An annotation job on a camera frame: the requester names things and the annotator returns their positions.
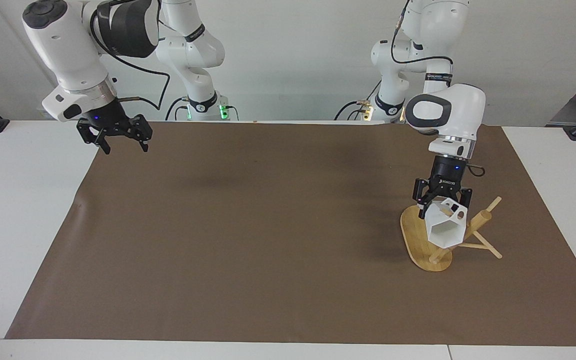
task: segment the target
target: white table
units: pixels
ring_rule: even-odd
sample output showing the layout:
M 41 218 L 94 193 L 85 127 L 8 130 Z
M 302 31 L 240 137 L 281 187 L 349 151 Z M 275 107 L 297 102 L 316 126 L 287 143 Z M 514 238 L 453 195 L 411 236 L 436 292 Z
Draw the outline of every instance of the white table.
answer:
M 576 142 L 556 128 L 504 130 L 576 256 Z M 0 134 L 0 359 L 576 359 L 562 347 L 2 340 L 96 151 L 73 123 L 13 121 Z

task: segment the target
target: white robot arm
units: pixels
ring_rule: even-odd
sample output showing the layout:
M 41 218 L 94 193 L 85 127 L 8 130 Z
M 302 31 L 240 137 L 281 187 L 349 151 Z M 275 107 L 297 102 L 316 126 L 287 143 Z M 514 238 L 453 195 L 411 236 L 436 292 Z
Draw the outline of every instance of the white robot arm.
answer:
M 419 132 L 438 135 L 429 146 L 438 154 L 430 177 L 418 178 L 414 185 L 413 198 L 420 207 L 421 219 L 429 207 L 434 203 L 439 207 L 444 199 L 452 199 L 448 203 L 464 214 L 471 201 L 473 191 L 462 187 L 461 182 L 466 168 L 471 166 L 468 161 L 482 124 L 486 95 L 472 85 L 451 86 L 451 56 L 464 29 L 470 3 L 407 0 L 394 37 L 401 28 L 410 40 L 384 40 L 372 49 L 372 62 L 382 77 L 381 88 L 370 99 L 373 119 L 393 123 L 404 109 L 409 88 L 402 72 L 425 73 L 423 94 L 411 98 L 401 116 Z
M 43 100 L 43 107 L 59 121 L 78 120 L 77 129 L 84 141 L 99 146 L 106 154 L 110 146 L 105 137 L 123 135 L 135 139 L 147 151 L 153 131 L 141 114 L 126 116 L 99 54 L 148 57 L 158 47 L 162 7 L 174 29 L 184 36 L 172 36 L 171 41 L 160 44 L 158 57 L 182 76 L 192 108 L 201 110 L 203 106 L 197 114 L 204 119 L 227 119 L 227 112 L 224 117 L 224 111 L 215 105 L 224 100 L 203 70 L 224 61 L 224 47 L 205 31 L 194 2 L 37 0 L 23 12 L 30 42 L 57 77 L 58 86 Z M 161 101 L 155 105 L 157 109 L 160 106 Z

